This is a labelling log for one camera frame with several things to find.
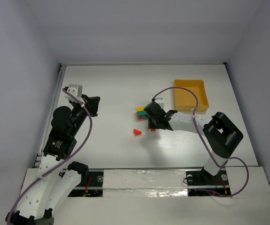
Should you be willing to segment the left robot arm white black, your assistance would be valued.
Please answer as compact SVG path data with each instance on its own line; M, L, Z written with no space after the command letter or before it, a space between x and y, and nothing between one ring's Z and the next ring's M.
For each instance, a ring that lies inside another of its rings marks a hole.
M98 114L100 97L69 95L73 108L55 109L36 179L20 194L7 214L8 225L52 225L54 215L71 191L90 182L87 165L73 161L79 150L75 136L85 119Z

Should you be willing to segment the teal arch block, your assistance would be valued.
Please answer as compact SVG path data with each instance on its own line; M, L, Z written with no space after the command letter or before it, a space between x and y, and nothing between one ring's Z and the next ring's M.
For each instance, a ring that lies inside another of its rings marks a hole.
M138 117L148 117L148 114L146 111L137 111Z

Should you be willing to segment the yellow arch block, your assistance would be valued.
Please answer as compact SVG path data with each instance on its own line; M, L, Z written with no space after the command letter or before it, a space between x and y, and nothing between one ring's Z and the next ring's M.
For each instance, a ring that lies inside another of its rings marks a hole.
M140 111L144 111L144 106L143 107L138 107L136 110L137 110L137 112L140 112Z

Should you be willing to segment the aluminium rail left edge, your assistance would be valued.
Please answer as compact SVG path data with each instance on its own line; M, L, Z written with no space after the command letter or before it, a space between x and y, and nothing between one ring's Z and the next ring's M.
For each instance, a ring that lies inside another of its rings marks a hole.
M43 135L41 138L41 143L39 146L39 151L36 154L36 158L34 161L34 164L32 166L32 168L37 168L39 166L39 162L41 161L41 157L43 155L43 150L44 150L44 146L46 144L47 138L49 136L49 126L53 117L53 111L57 106L58 103L58 99L59 99L59 95L60 95L60 88L62 87L62 82L63 82L63 78L65 75L65 71L66 71L67 65L65 65L64 63L60 63L60 67L59 67L59 73L58 73L58 78L57 78L57 82L55 85L55 90L53 92L53 97L52 97L52 102L49 108L49 112L47 114L47 120L44 126L44 130L43 130Z

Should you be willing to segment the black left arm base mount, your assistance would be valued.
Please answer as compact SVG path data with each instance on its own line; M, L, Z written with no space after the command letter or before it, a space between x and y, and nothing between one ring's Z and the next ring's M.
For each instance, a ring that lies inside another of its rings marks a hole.
M103 177L104 171L90 170L88 173L88 178L83 183L83 186L85 187L87 184L89 184L90 188L101 188L103 186Z

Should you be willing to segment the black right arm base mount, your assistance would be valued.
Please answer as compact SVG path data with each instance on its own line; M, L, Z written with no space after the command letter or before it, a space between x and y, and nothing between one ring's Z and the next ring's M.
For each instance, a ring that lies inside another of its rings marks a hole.
M226 170L220 170L215 176L208 172L203 172L202 170L186 171L185 181L188 186L229 185Z

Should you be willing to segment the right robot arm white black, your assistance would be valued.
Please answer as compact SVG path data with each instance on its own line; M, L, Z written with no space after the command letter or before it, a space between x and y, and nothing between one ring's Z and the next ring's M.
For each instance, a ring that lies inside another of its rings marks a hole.
M243 139L242 132L222 112L211 117L184 114L176 110L165 112L156 102L151 102L144 110L156 129L198 134L209 153L209 159L201 169L204 179L218 174Z

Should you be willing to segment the red triangle block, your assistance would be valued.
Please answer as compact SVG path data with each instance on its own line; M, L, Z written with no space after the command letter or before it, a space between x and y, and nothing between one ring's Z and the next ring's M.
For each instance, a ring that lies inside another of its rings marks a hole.
M134 129L133 132L135 136L142 135L142 132L138 129Z

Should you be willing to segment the yellow plastic tray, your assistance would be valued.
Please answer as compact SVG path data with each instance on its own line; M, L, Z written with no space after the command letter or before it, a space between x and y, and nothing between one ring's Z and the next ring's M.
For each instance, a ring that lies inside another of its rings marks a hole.
M206 112L209 108L208 98L203 80L174 80L174 86L192 91L198 101L197 112ZM183 89L173 89L174 107L180 112L189 112L196 106L196 99L192 93Z

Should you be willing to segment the white foam base board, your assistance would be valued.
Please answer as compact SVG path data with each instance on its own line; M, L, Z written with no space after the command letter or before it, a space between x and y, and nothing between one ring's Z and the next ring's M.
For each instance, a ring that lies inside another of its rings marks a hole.
M57 225L270 225L270 187L262 167L228 167L232 198L155 196L126 190L104 197L69 197L54 216Z

